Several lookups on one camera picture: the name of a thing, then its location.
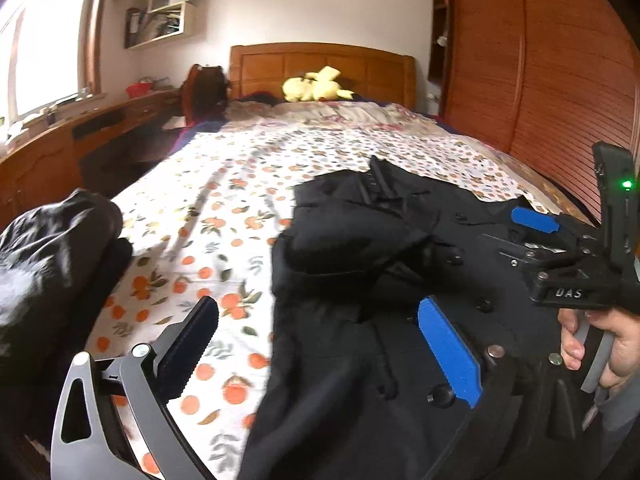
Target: window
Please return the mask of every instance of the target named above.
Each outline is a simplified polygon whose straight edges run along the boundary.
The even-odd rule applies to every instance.
[[[84,87],[85,1],[7,0],[0,9],[0,116],[8,122]]]

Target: wooden headboard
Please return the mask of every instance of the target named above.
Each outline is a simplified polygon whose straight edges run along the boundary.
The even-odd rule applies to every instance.
[[[384,50],[335,43],[264,43],[231,47],[231,97],[258,91],[282,95],[289,77],[317,72],[330,65],[342,75],[347,90],[382,102],[415,107],[415,60]]]

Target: black coat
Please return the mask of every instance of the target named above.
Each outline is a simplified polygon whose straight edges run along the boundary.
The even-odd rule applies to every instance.
[[[415,323],[420,300],[436,295],[478,352],[499,344],[533,364],[558,351],[557,311],[534,306],[520,268],[478,241],[526,241],[510,212],[530,206],[375,158],[295,196],[273,247],[271,377],[238,478],[424,478],[469,406],[427,401],[446,378]]]

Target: bed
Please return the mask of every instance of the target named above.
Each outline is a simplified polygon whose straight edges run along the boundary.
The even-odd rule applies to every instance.
[[[282,103],[288,76],[330,64],[345,88],[376,102]],[[371,155],[471,190],[480,200],[524,195],[541,212],[580,212],[555,187],[478,140],[452,134],[410,109],[413,58],[357,46],[277,43],[231,49],[226,124],[200,131],[113,201],[134,259],[114,288],[86,349],[117,356],[153,341],[204,295],[220,326],[182,395],[168,404],[202,461],[219,479],[236,476],[270,372],[271,245],[286,229],[296,184],[329,171],[368,168]],[[161,474],[123,397],[115,397],[140,464]]]

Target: gray handle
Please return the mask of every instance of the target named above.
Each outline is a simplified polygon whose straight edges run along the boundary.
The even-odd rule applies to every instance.
[[[574,337],[578,341],[580,341],[580,343],[584,344],[591,325],[587,321],[583,310],[578,310],[577,314],[579,325],[578,330],[574,334]],[[613,348],[613,341],[615,340],[615,338],[616,336],[613,334],[613,332],[605,331],[602,335],[600,346],[598,346],[598,351],[593,358],[591,368],[589,368],[589,371],[587,372],[587,375],[582,382],[582,386],[580,387],[582,391],[588,394],[592,394],[598,387],[600,376],[602,375],[607,362],[609,362],[609,357],[611,356],[611,349]]]

